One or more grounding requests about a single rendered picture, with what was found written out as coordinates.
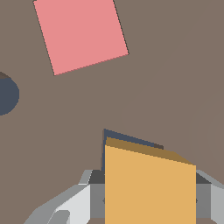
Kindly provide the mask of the pink square block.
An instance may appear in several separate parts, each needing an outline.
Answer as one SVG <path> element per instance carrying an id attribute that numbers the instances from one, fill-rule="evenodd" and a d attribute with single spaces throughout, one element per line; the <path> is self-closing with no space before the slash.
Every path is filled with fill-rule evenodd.
<path id="1" fill-rule="evenodd" d="M 114 0 L 33 0 L 55 75 L 129 54 Z"/>

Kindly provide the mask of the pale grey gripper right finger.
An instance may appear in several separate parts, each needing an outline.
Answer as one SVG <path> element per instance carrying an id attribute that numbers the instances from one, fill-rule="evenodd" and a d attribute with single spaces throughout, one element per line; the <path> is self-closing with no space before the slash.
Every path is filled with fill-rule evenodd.
<path id="1" fill-rule="evenodd" d="M 224 185 L 201 170 L 196 171 L 196 217 L 224 224 Z"/>

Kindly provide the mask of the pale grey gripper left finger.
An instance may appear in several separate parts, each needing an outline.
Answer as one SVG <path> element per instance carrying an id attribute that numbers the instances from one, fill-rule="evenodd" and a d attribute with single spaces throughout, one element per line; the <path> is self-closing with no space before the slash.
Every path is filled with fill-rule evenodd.
<path id="1" fill-rule="evenodd" d="M 36 208 L 24 224 L 88 224 L 105 217 L 105 173 L 85 170 L 78 185 Z"/>

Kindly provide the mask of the orange square block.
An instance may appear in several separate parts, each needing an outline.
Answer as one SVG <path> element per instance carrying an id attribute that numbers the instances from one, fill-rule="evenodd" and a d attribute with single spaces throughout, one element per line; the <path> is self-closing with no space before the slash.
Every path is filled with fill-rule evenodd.
<path id="1" fill-rule="evenodd" d="M 196 166 L 173 151 L 108 138 L 105 224 L 196 224 Z"/>

